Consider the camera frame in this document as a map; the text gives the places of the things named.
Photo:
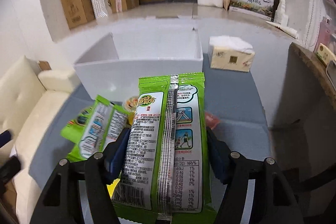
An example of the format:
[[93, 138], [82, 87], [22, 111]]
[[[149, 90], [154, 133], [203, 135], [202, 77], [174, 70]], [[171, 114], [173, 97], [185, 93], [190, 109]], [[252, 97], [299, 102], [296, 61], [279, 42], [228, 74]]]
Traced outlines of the small green snack packet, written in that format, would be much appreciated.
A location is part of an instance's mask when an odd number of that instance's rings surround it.
[[66, 124], [60, 135], [74, 143], [67, 159], [78, 162], [102, 152], [109, 143], [117, 140], [126, 127], [130, 112], [121, 105], [97, 96], [92, 106]]

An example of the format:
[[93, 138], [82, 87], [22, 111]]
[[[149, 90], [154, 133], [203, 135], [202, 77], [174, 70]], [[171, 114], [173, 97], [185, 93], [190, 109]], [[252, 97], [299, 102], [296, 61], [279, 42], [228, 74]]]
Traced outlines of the pink jelly cup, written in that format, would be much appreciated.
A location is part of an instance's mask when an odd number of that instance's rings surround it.
[[217, 127], [217, 125], [221, 122], [221, 120], [217, 116], [207, 111], [205, 112], [205, 121], [206, 121], [206, 126], [212, 130], [214, 130]]

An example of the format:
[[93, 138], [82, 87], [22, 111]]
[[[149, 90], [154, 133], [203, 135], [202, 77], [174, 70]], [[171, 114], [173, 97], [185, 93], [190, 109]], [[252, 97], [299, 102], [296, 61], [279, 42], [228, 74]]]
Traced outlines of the large green snack packet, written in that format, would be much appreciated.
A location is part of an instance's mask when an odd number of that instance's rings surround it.
[[143, 77], [120, 181], [117, 216], [135, 223], [212, 223], [202, 72]]

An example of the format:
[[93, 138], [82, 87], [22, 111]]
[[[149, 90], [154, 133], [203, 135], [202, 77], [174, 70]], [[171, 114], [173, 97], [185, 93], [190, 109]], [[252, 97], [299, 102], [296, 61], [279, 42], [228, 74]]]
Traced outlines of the orange lidded jelly cup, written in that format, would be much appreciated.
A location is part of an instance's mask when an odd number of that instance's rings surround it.
[[137, 96], [132, 96], [125, 100], [123, 103], [123, 108], [128, 111], [128, 112], [135, 112], [138, 104], [138, 97]]

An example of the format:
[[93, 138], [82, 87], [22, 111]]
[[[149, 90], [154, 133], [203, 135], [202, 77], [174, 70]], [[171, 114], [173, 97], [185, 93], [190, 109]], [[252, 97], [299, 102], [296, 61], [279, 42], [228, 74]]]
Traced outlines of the blue grey table cloth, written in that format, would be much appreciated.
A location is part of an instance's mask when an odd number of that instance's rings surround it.
[[[260, 97], [250, 73], [211, 69], [204, 59], [205, 109], [220, 119], [214, 133], [251, 159], [262, 160], [270, 153], [268, 126]], [[42, 139], [29, 173], [43, 190], [51, 173], [69, 151], [70, 142], [60, 130], [76, 112], [93, 104], [83, 86], [76, 88], [66, 100]], [[94, 223], [85, 188], [79, 181], [84, 223]]]

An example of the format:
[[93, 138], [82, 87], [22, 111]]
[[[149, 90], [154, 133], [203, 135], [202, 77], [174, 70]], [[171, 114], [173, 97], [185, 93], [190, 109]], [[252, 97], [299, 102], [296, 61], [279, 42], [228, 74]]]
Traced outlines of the cream white sofa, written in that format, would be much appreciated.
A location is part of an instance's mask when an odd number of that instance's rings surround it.
[[41, 194], [29, 175], [33, 156], [56, 114], [79, 84], [73, 70], [36, 74], [25, 56], [1, 77], [1, 131], [12, 133], [11, 141], [1, 148], [1, 163], [12, 154], [21, 162], [21, 170], [13, 178], [19, 223], [29, 223]]

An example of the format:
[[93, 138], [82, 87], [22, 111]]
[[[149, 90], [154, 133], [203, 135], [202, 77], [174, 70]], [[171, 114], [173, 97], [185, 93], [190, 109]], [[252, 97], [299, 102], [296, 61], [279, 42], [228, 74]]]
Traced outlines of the white cardboard box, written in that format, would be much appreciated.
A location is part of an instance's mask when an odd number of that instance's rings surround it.
[[203, 52], [194, 26], [108, 33], [75, 62], [91, 98], [123, 102], [138, 95], [141, 77], [201, 72]]

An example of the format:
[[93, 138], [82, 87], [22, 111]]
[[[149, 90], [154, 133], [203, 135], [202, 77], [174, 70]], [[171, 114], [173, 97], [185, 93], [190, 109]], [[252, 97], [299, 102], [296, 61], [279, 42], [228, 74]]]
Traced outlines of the cream box on side table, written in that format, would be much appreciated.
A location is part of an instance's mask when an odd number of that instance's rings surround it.
[[326, 67], [331, 61], [335, 61], [335, 54], [322, 43], [320, 43], [317, 47], [316, 55]]

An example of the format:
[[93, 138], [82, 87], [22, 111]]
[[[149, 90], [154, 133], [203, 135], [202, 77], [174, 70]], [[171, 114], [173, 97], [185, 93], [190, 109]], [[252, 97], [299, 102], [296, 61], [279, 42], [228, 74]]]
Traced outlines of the beige tissue pack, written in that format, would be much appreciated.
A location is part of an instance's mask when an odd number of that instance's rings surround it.
[[250, 43], [234, 36], [211, 36], [208, 57], [210, 68], [249, 72], [255, 51]]

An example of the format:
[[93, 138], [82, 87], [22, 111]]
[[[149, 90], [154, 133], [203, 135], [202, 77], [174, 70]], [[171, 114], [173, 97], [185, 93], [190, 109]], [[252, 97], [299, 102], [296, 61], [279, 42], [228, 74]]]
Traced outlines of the white plastic bottle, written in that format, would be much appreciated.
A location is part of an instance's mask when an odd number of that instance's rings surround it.
[[285, 8], [286, 8], [286, 1], [285, 0], [280, 0], [278, 7], [274, 13], [274, 19], [273, 22], [276, 24], [280, 24], [282, 26], [287, 26], [288, 25], [288, 15], [285, 13]]

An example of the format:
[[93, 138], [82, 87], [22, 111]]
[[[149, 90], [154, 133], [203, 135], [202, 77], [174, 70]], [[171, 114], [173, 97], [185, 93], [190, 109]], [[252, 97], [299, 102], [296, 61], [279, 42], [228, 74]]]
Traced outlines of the printed landscape carton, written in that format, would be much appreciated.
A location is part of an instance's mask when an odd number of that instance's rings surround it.
[[230, 10], [251, 14], [270, 21], [273, 15], [274, 0], [230, 0]]

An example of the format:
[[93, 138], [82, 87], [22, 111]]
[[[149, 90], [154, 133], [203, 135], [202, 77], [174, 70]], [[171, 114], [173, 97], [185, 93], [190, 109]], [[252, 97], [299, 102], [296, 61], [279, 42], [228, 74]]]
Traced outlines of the large brown cardboard box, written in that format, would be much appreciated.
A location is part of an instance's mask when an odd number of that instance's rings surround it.
[[91, 0], [61, 0], [69, 29], [95, 20]]

